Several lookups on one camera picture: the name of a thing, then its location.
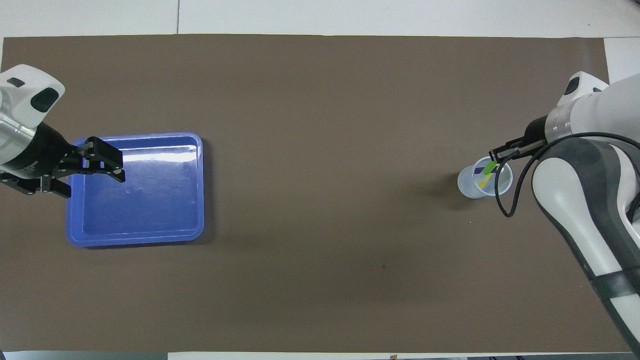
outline yellow strip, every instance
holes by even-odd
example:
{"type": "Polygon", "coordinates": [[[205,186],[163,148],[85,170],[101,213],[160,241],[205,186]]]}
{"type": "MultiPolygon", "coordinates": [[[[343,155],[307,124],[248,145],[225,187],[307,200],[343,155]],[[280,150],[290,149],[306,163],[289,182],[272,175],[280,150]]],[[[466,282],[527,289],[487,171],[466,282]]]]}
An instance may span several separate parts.
{"type": "Polygon", "coordinates": [[[482,183],[479,183],[478,186],[480,186],[480,189],[484,188],[484,186],[486,185],[487,181],[489,181],[489,179],[491,179],[491,176],[493,176],[493,172],[489,175],[486,176],[486,178],[484,180],[482,180],[482,183]]]}

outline cup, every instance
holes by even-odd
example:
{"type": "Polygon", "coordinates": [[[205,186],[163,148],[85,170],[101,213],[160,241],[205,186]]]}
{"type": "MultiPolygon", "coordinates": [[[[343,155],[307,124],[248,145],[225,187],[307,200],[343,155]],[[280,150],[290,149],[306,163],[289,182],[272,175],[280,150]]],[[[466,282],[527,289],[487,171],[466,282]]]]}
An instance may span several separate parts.
{"type": "MultiPolygon", "coordinates": [[[[475,164],[465,167],[458,174],[458,189],[460,192],[471,199],[480,199],[485,196],[494,196],[494,184],[495,184],[495,172],[498,170],[496,166],[490,173],[489,180],[485,182],[484,186],[480,185],[485,181],[487,175],[483,174],[484,168],[489,164],[491,158],[485,156],[484,158],[476,161],[475,164]]],[[[513,173],[509,164],[504,164],[502,171],[500,172],[498,180],[498,192],[500,195],[506,193],[511,188],[513,183],[513,173]]]]}

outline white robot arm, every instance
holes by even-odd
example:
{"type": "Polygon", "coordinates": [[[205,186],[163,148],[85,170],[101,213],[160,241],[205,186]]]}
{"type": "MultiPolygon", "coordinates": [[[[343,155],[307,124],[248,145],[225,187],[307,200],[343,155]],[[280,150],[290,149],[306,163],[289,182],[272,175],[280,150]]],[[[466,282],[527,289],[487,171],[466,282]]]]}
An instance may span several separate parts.
{"type": "MultiPolygon", "coordinates": [[[[640,358],[638,94],[640,74],[607,86],[579,72],[555,109],[531,122],[525,136],[490,155],[499,163],[527,155],[532,155],[527,165],[540,161],[532,176],[540,209],[640,358]]],[[[497,199],[503,213],[513,215],[515,208],[506,213],[497,199]]]]}
{"type": "Polygon", "coordinates": [[[125,181],[121,151],[94,136],[81,147],[70,145],[42,122],[64,93],[62,83],[28,65],[0,73],[0,182],[26,195],[69,198],[61,177],[100,173],[125,181]]]}

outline brown surface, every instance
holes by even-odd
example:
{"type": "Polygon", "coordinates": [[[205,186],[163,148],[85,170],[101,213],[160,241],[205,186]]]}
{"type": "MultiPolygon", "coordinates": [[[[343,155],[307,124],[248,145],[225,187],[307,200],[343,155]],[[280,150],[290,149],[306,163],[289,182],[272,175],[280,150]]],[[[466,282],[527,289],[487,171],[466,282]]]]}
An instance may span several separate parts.
{"type": "Polygon", "coordinates": [[[513,219],[456,187],[607,79],[602,39],[7,38],[18,63],[66,85],[67,140],[198,133],[207,225],[79,249],[62,199],[0,188],[3,350],[627,350],[528,183],[513,219]]]}

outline black cable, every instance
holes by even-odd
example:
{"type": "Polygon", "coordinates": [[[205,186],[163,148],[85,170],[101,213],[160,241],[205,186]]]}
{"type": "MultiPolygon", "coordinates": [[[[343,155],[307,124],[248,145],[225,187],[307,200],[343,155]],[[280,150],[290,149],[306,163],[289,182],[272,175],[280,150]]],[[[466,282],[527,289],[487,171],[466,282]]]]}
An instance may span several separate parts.
{"type": "MultiPolygon", "coordinates": [[[[509,210],[509,212],[507,212],[504,209],[504,206],[502,206],[502,202],[500,201],[500,193],[498,192],[498,180],[499,180],[499,176],[500,176],[500,171],[502,171],[502,168],[504,167],[504,165],[509,160],[511,160],[514,156],[517,156],[518,154],[520,154],[520,152],[518,152],[518,151],[512,152],[511,154],[507,155],[502,160],[502,162],[500,163],[500,166],[498,166],[498,170],[496,170],[496,172],[495,172],[495,181],[493,182],[493,190],[495,191],[495,200],[498,202],[498,207],[500,208],[500,211],[502,212],[502,214],[505,217],[508,217],[508,218],[512,217],[513,214],[515,214],[516,207],[518,206],[518,198],[520,198],[520,190],[522,189],[522,183],[524,182],[524,177],[527,175],[527,172],[529,171],[531,166],[533,166],[533,163],[535,161],[539,160],[544,155],[545,152],[547,152],[549,149],[551,149],[551,147],[555,146],[557,143],[559,143],[559,142],[561,142],[563,140],[571,139],[571,138],[585,138],[585,137],[599,137],[599,138],[610,138],[610,139],[620,140],[620,141],[625,142],[625,143],[627,143],[629,145],[632,145],[636,149],[640,150],[640,143],[638,143],[637,141],[631,140],[631,139],[629,139],[627,137],[624,137],[624,136],[621,136],[621,135],[609,134],[609,133],[597,133],[597,132],[579,133],[579,134],[567,135],[567,136],[562,137],[560,139],[556,139],[556,140],[544,145],[543,147],[540,148],[540,150],[538,150],[535,154],[533,154],[531,156],[531,159],[529,159],[529,161],[527,162],[525,167],[522,169],[522,172],[520,173],[520,177],[518,178],[518,183],[516,184],[515,192],[513,194],[513,202],[511,203],[511,209],[509,210]]],[[[640,193],[638,195],[636,195],[636,198],[637,198],[638,203],[640,204],[640,193]]]]}

